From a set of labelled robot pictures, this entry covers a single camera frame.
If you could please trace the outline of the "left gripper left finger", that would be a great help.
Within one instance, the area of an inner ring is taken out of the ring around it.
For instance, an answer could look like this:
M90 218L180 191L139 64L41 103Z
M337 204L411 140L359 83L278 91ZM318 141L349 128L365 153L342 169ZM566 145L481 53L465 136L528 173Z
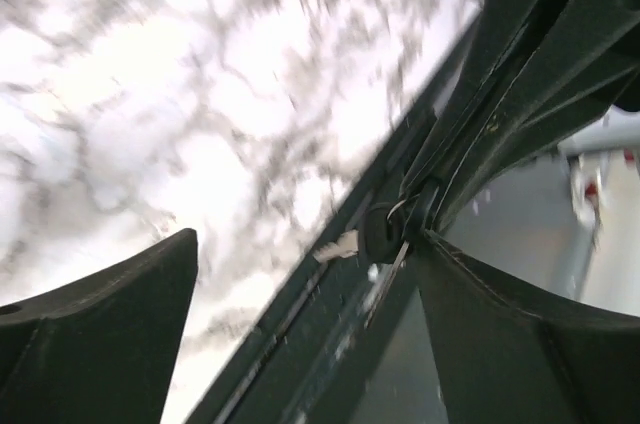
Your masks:
M184 229L143 252L1 308L4 423L157 423L197 275Z

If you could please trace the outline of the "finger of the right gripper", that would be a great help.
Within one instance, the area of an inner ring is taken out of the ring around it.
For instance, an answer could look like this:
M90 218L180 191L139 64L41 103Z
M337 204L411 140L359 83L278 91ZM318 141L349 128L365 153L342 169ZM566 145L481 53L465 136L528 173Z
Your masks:
M404 177L403 194L418 193L425 180L442 175L457 146L469 146L482 115L496 107L566 1L484 0L458 81Z
M638 26L639 10L625 0L568 0L447 165L435 226L447 226L492 178L602 117L593 94L629 78L633 57L613 48Z

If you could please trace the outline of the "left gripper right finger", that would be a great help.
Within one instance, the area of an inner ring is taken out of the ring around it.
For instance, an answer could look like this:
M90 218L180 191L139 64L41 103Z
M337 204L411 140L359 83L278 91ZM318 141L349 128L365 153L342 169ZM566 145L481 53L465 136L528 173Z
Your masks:
M410 262L449 422L638 423L638 317L545 291L432 233Z

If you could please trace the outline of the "black key bunch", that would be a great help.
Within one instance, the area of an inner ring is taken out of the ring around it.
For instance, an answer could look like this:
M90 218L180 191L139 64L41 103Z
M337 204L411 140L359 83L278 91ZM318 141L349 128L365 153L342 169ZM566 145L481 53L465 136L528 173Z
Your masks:
M427 179L422 190L395 204L377 203L364 214L358 226L359 256L368 264L385 265L382 280L365 299L364 328L375 320L381 303L410 252L414 238L434 222L440 185Z

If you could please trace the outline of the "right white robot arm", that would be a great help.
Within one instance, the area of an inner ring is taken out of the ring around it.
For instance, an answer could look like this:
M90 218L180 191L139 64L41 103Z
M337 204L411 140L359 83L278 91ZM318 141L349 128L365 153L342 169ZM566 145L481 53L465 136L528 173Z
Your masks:
M400 188L416 230L446 228L496 177L543 156L569 165L586 226L639 170L639 0L481 0L460 70Z

